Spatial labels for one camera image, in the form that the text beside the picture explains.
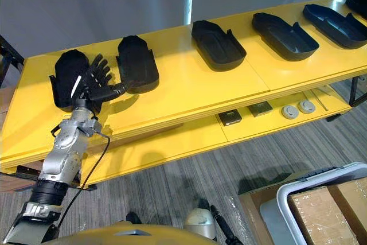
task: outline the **black cable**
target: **black cable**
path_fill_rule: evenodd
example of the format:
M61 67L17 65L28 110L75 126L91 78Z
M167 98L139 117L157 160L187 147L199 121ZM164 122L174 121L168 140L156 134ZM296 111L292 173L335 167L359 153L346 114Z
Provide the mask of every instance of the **black cable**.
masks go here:
M67 213L68 213L68 211L70 209L70 207L72 206L72 204L74 203L74 201L76 200L76 198L78 197L78 195L83 191L83 188L86 185L89 177L92 175L92 172L98 166L98 163L101 161L101 159L103 158L104 154L106 153L106 151L107 151L107 149L108 149L108 147L110 145L111 138L109 136L107 136L107 135L105 135L105 134L103 134L101 132L97 132L97 131L96 131L96 133L99 134L99 135L101 135L102 137L108 139L108 142L107 142L106 147L104 148L101 156L99 157L98 161L94 164L94 166L92 167L91 171L89 172L87 178L84 180L82 186L80 187L80 189L78 190L78 192L76 193L76 195L74 195L73 199L70 201L68 207L66 208L66 210L65 210L65 212L64 212L64 214L63 214L63 216L62 216L62 218L61 218L61 220L60 220L60 222L59 222L59 224L57 226L58 228L61 227L61 224L63 223L63 221L64 221L64 219L65 219L65 217L66 217L66 215L67 215Z

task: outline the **striped carpet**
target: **striped carpet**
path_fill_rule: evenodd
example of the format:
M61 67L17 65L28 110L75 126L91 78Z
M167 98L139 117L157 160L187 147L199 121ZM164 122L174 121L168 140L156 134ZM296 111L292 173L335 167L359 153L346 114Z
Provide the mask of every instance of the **striped carpet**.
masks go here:
M350 80L334 84L348 98ZM61 236L110 225L135 211L149 224L182 227L206 197L217 206L244 244L255 244L238 193L259 188L288 173L367 162L367 103L337 120L314 123L238 143L106 181L83 192L69 211ZM76 190L70 190L68 203ZM29 191L0 195L2 239L29 198ZM218 241L225 239L218 229Z

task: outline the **black metal frame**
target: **black metal frame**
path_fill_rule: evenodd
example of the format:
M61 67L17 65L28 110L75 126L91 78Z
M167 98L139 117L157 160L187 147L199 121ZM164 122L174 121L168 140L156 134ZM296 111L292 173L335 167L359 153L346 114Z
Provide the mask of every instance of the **black metal frame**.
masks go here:
M17 166L17 171L15 173L7 174L4 172L0 172L0 174L36 182L38 179L38 175L40 174L40 171L37 169L27 168L25 166ZM73 189L79 189L78 188L79 185L80 185L80 181L74 179L74 181L70 184L69 187ZM96 189L97 189L97 185L92 184L92 185L89 185L88 188L84 190L91 191L91 190L96 190Z
M0 85L4 81L10 64L17 66L18 63L24 64L24 58L15 50L5 38L0 35L0 54L3 59L0 60Z
M353 77L352 78L352 86L350 87L350 96L349 96L349 105L351 107L359 106L361 103L367 100L367 93L364 93L362 96L360 96L358 99L356 99L356 93L357 93L357 84L358 84L358 78L359 77ZM335 114L333 116L327 117L326 120L328 122L331 122L337 118L339 118L341 114Z

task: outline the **small black box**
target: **small black box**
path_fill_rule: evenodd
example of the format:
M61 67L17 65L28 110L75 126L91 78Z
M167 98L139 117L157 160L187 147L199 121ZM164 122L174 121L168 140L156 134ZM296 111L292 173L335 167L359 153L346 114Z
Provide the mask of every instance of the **small black box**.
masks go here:
M248 106L248 109L251 111L254 117L264 115L269 113L273 108L268 102L256 103Z
M234 123L239 123L242 120L242 117L240 113L237 111L237 109L219 113L218 116L224 126L229 126Z

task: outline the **lower shelf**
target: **lower shelf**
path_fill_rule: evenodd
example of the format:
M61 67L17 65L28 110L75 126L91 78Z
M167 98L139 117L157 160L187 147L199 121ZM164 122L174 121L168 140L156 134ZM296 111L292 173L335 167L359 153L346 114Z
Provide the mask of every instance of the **lower shelf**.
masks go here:
M283 106L287 104L296 106L305 99L315 104L315 112L311 114L300 112L299 116L292 120L283 117L281 114ZM329 86L323 87L322 90L308 90L270 100L269 104L273 110L256 118L247 107L240 108L242 121L234 125L223 126L216 116L210 116L184 123L181 127L150 138L112 148L106 152L87 184L95 184L200 152L302 125L350 109L350 106ZM85 154L82 163L82 182L100 154Z

